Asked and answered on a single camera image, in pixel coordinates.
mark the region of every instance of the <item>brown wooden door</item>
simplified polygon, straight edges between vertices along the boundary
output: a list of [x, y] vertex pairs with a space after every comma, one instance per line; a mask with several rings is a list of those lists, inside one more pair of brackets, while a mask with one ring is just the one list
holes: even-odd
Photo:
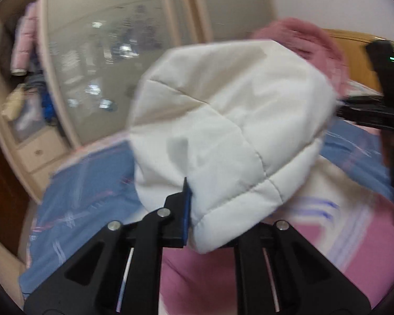
[[29, 196], [0, 148], [0, 242], [17, 255]]

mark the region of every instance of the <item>silver screw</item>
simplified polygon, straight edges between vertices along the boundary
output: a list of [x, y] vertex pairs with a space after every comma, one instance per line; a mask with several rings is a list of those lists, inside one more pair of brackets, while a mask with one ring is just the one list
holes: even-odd
[[158, 209], [158, 216], [160, 216], [161, 218], [166, 218], [167, 216], [170, 215], [170, 209], [168, 208], [160, 208]]
[[111, 221], [109, 224], [108, 224], [108, 228], [111, 230], [111, 231], [117, 231], [119, 228], [121, 227], [121, 223], [119, 222], [119, 221]]
[[277, 228], [280, 231], [286, 231], [289, 229], [289, 223], [287, 221], [281, 220], [276, 223]]

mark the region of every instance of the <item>white fabric cap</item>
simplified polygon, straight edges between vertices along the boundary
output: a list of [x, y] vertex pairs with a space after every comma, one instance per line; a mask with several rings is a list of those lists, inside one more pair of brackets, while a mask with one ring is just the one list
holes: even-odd
[[191, 243], [201, 253], [224, 245], [301, 187], [335, 98], [325, 75], [274, 41], [168, 51], [130, 115], [141, 202], [163, 206], [187, 177]]

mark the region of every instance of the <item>wooden headboard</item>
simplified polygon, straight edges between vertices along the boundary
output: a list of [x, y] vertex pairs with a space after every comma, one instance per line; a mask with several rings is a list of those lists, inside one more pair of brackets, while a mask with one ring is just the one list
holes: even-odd
[[376, 91], [381, 91], [378, 77], [372, 70], [372, 65], [369, 62], [364, 47], [376, 39], [383, 38], [347, 30], [326, 31], [344, 51], [349, 65], [350, 78]]

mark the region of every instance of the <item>drawer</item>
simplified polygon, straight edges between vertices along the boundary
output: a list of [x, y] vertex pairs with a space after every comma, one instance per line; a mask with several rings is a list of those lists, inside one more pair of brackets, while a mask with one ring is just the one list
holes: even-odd
[[32, 141], [18, 149], [20, 160], [28, 172], [63, 156], [68, 149], [55, 128], [49, 127]]
[[65, 160], [66, 158], [57, 160], [32, 174], [32, 178], [38, 184], [41, 191], [44, 192], [46, 190], [53, 173], [65, 162]]

